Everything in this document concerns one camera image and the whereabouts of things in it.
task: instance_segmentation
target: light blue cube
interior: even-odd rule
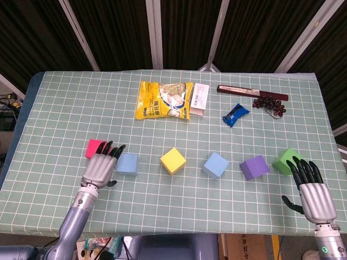
[[[122,153],[117,161],[116,172],[123,175],[136,176],[139,165],[139,155],[134,153]]]
[[[218,179],[221,177],[228,165],[229,162],[226,159],[214,152],[202,167],[202,171],[207,173],[209,177]]]

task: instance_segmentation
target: yellow cube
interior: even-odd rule
[[[165,155],[160,158],[162,165],[167,171],[174,175],[185,165],[185,158],[179,153],[176,148],[169,150]]]

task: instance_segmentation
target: foam block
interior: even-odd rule
[[[252,180],[270,171],[263,156],[259,155],[240,164],[246,180]]]
[[[202,167],[202,171],[209,177],[218,179],[228,167],[229,162],[217,153],[213,153]]]
[[[123,175],[137,176],[138,165],[138,154],[122,153],[117,161],[116,172]]]
[[[103,142],[103,140],[96,140],[96,139],[90,139],[88,146],[87,146],[87,151],[86,151],[86,157],[90,159],[94,153],[97,151],[99,145]]]
[[[160,161],[162,165],[167,169],[167,171],[174,175],[185,165],[185,158],[179,153],[176,148],[169,150],[166,154],[164,154]]]
[[[295,150],[288,148],[287,150],[280,153],[280,155],[277,157],[277,159],[272,163],[272,166],[274,166],[277,170],[279,170],[280,173],[291,176],[292,171],[287,165],[287,160],[291,161],[296,165],[296,163],[293,160],[293,156],[297,157],[299,160],[303,159],[300,154],[298,154]]]

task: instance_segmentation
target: blue candy wrapper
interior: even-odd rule
[[[237,104],[233,110],[230,111],[229,114],[227,114],[226,116],[223,116],[223,122],[226,123],[228,126],[233,127],[234,123],[236,123],[236,121],[248,114],[249,111],[247,109],[245,109],[244,107],[242,107],[240,104]]]

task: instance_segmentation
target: yellow snack bag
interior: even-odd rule
[[[141,81],[135,118],[175,116],[189,119],[189,98],[192,87],[192,82],[160,84]]]

